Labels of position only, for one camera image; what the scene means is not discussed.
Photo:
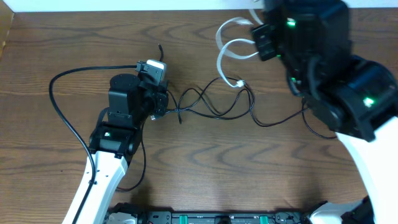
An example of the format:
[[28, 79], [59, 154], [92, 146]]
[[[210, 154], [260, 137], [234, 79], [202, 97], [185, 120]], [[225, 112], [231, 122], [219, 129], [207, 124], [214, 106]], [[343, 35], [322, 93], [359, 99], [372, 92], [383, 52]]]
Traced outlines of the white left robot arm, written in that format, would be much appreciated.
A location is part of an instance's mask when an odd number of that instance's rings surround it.
[[109, 107], [89, 138], [85, 173], [64, 223], [103, 223], [112, 196], [142, 142], [142, 126], [165, 115], [169, 96], [167, 66], [156, 60], [137, 62], [136, 74], [110, 80]]

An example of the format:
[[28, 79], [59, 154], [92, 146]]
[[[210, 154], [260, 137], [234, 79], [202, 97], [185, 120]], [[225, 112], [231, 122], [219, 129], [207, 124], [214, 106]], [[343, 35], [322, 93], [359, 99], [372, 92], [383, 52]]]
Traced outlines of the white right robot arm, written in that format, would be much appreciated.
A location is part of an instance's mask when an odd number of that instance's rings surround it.
[[292, 94], [345, 145], [368, 192], [352, 209], [326, 203], [309, 220], [396, 223], [397, 80], [385, 66], [352, 53], [343, 1], [265, 1], [263, 15], [252, 30], [261, 60], [281, 60]]

